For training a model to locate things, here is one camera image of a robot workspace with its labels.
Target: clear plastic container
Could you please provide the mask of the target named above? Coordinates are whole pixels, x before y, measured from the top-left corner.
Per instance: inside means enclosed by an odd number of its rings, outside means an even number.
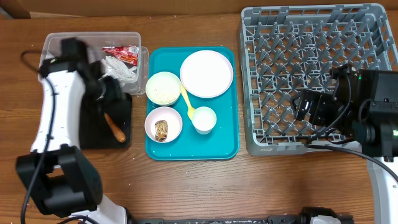
[[[137,78],[121,81],[122,90],[131,95],[145,93],[145,84],[148,80],[149,54],[146,47],[141,47],[141,36],[137,32],[67,32],[49,34],[45,39],[40,65],[44,59],[59,56],[61,40],[76,37],[88,46],[89,62],[105,58],[103,47],[120,47],[133,45],[139,48]]]

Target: gray plastic basket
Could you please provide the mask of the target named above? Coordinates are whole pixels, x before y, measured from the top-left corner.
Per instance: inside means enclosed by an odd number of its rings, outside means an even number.
[[[327,73],[354,68],[392,70],[397,49],[380,4],[247,7],[240,51],[246,147],[255,156],[303,154],[303,143],[323,127],[296,121],[290,97],[300,90],[332,92]],[[345,137],[333,133],[330,140]],[[325,138],[314,144],[329,145]],[[359,150],[357,142],[341,147]]]

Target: yellow spoon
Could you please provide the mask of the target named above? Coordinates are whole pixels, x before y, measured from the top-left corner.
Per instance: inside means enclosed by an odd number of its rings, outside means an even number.
[[[181,85],[181,95],[184,98],[185,103],[188,106],[188,117],[189,117],[189,119],[192,120],[192,115],[193,115],[193,112],[195,112],[195,109],[191,106],[191,103],[189,102],[187,90],[185,89],[185,87],[183,85]]]

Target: teal tray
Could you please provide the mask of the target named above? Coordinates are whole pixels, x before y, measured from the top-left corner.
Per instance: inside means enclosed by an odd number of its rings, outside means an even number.
[[[181,134],[172,142],[158,143],[146,136],[148,156],[159,161],[230,159],[239,151],[238,101],[234,54],[226,47],[170,47],[155,50],[149,60],[148,78],[158,72],[172,72],[180,76],[182,62],[199,50],[214,50],[223,54],[234,69],[230,88],[221,96],[203,99],[188,93],[194,108],[208,106],[217,115],[217,123],[206,135],[197,133],[187,115],[187,105],[182,96],[171,107],[182,117]],[[147,100],[147,114],[158,107]]]

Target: red wrapper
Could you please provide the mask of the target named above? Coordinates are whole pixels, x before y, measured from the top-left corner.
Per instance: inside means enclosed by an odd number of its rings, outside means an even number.
[[[122,62],[137,66],[139,49],[136,46],[103,47],[102,50],[109,54],[113,54],[114,57]]]

